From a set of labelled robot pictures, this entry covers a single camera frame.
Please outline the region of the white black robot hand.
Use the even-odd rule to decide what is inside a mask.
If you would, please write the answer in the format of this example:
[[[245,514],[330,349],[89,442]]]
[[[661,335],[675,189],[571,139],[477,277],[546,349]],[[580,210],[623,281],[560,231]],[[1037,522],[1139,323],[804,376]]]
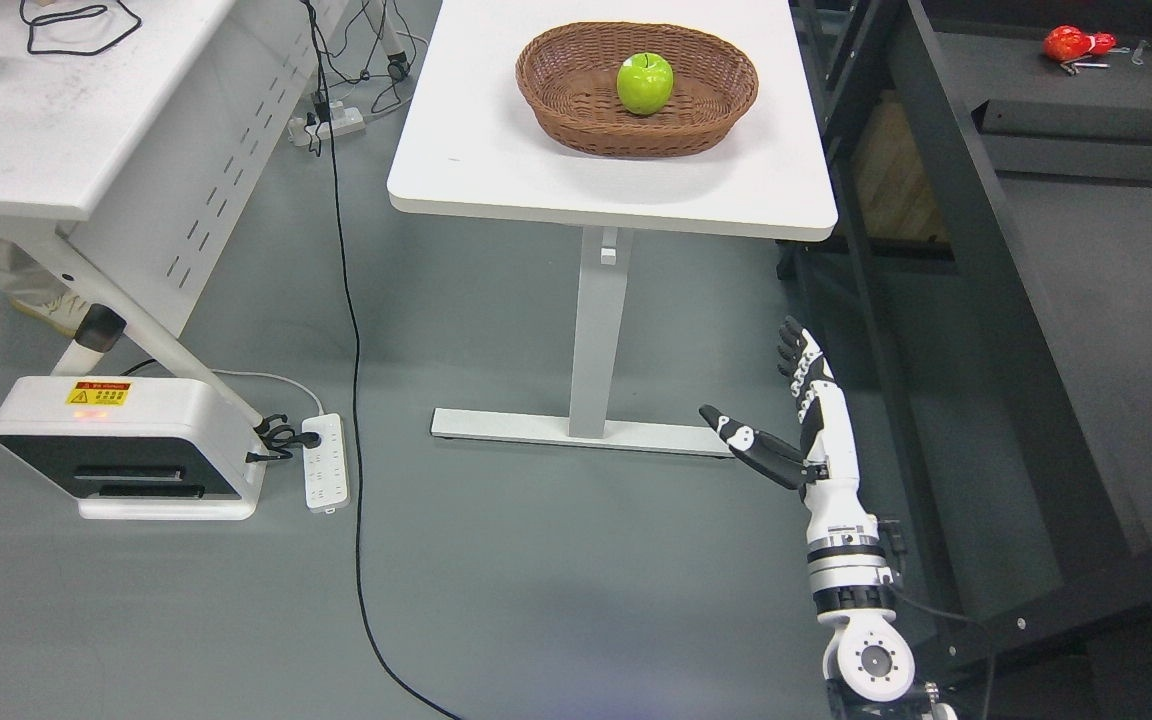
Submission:
[[[778,486],[799,492],[812,515],[806,529],[810,548],[874,544],[876,520],[858,497],[861,471],[844,392],[823,348],[799,320],[786,316],[778,354],[799,419],[796,446],[714,406],[700,406],[702,418],[733,456]]]

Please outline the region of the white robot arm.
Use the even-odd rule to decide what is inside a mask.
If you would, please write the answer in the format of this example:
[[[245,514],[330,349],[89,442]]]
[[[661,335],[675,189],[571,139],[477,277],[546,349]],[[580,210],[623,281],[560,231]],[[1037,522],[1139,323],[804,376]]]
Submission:
[[[823,679],[833,719],[955,719],[933,682],[916,679],[914,652],[893,626],[896,579],[882,538],[905,550],[896,521],[831,530],[809,544],[806,568],[814,612],[832,637]]]

